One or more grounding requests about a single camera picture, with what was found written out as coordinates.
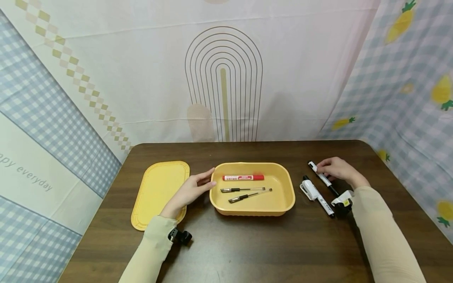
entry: pineapple print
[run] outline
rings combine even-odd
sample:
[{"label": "pineapple print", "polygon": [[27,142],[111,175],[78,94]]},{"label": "pineapple print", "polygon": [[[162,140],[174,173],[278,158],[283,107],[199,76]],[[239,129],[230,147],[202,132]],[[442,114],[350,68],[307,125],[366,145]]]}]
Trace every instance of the pineapple print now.
[{"label": "pineapple print", "polygon": [[413,91],[414,91],[414,84],[411,82],[408,82],[401,88],[400,93],[410,94]]},{"label": "pineapple print", "polygon": [[389,32],[385,40],[386,44],[394,42],[400,35],[402,35],[412,23],[414,18],[414,6],[417,4],[415,0],[406,2],[402,9],[401,15],[396,19],[393,25],[390,27]]},{"label": "pineapple print", "polygon": [[344,127],[347,124],[354,122],[355,120],[356,120],[355,117],[351,117],[349,119],[340,119],[340,120],[338,120],[337,122],[335,122],[333,124],[332,130],[337,130],[337,129],[341,128],[341,127]]},{"label": "pineapple print", "polygon": [[445,228],[450,226],[450,221],[453,220],[453,203],[449,201],[439,201],[437,204],[437,217],[439,223],[444,224]]},{"label": "pineapple print", "polygon": [[379,150],[377,152],[377,155],[382,159],[384,162],[389,162],[390,161],[390,155],[383,149]]},{"label": "pineapple print", "polygon": [[431,99],[440,104],[441,110],[448,111],[453,107],[453,100],[451,99],[452,81],[448,74],[443,75],[431,91]]}]

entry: fabric backdrop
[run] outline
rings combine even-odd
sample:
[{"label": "fabric backdrop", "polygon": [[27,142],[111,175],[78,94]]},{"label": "fabric backdrop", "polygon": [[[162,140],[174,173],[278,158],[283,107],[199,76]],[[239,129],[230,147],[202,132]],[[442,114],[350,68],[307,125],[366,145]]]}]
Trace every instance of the fabric backdrop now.
[{"label": "fabric backdrop", "polygon": [[319,135],[370,144],[451,242],[452,47],[452,1],[383,1]]},{"label": "fabric backdrop", "polygon": [[0,282],[57,281],[144,142],[362,139],[453,239],[450,2],[0,7]]}]

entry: red marker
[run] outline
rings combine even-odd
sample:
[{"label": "red marker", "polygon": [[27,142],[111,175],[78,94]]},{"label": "red marker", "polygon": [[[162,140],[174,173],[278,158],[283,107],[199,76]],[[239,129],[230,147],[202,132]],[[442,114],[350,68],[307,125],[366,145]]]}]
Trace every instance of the red marker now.
[{"label": "red marker", "polygon": [[264,175],[239,175],[239,176],[223,176],[224,181],[262,181]]}]

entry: dark brown table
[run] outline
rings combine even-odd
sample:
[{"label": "dark brown table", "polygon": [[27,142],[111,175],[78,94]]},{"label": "dark brown table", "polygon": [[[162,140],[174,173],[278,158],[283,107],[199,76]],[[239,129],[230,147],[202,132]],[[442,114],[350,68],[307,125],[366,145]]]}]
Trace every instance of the dark brown table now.
[{"label": "dark brown table", "polygon": [[[140,144],[127,157],[76,249],[60,282],[117,282],[141,241],[130,224],[145,170],[156,162],[183,160],[192,174],[225,162],[275,162],[290,173],[296,202],[280,217],[222,216],[205,194],[188,206],[179,227],[190,248],[173,245],[158,282],[352,283],[373,282],[360,234],[350,214],[330,219],[299,189],[307,174],[328,202],[333,195],[307,166],[339,156],[381,193],[406,236],[428,282],[453,281],[453,246],[391,171],[361,141]],[[348,189],[335,181],[340,192]]]}]

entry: person's left hand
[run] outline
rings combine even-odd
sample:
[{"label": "person's left hand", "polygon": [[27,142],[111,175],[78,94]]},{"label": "person's left hand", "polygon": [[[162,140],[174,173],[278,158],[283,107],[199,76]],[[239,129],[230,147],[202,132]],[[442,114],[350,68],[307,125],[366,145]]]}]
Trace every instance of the person's left hand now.
[{"label": "person's left hand", "polygon": [[183,207],[192,203],[204,192],[212,189],[217,183],[210,182],[214,168],[198,175],[190,176],[168,201],[160,216],[175,219]]}]

